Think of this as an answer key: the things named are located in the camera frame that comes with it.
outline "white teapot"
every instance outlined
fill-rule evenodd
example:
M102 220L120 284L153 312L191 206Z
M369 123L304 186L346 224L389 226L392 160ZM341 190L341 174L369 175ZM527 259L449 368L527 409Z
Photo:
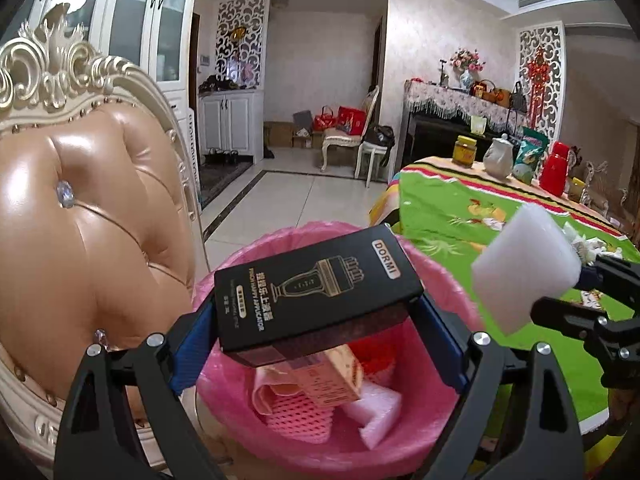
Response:
M484 170L495 178L507 178L513 169L513 144L507 140L507 134L502 138L496 138L486 150L484 158Z

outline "floor mat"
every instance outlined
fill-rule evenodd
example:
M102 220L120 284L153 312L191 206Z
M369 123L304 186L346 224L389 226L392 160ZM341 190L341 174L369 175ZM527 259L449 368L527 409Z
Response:
M252 162L237 165L204 164L200 167L200 206L204 210L226 186L252 167Z

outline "red thermos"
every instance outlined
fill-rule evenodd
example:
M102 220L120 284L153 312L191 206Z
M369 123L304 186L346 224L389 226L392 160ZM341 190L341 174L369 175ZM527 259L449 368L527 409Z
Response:
M564 192L566 172L569 167L567 162L568 155L569 147L562 142L555 142L551 155L546 160L540 176L540 187L552 195L561 196L562 192Z

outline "pink trash bag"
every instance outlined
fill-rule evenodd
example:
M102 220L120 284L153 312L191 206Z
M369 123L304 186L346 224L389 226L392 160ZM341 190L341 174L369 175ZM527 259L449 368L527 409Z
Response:
M342 222L310 222L265 235L239 250L222 264L230 267L272 254L315 244L358 231ZM437 304L457 313L471 330L480 330L475 304L447 270L399 237L402 248ZM199 305L213 287L213 272L196 286ZM259 458L286 468L338 480L380 480L411 473L424 461L457 400L435 370L413 323L381 332L398 348L391 389L402 394L401 414L389 434L374 449L367 449L358 425L342 410L335 410L331 437L324 444L291 440L270 430L252 408L250 396L255 371L214 348L198 380L198 394L230 434Z

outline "bottle illustration on box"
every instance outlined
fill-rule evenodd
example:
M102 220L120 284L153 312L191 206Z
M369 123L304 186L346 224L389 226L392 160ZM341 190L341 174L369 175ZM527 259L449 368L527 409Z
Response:
M289 278L281 285L271 284L273 301L278 298L300 298L310 294L324 294L329 298L352 290L364 280L356 258L332 256L316 262L314 268Z

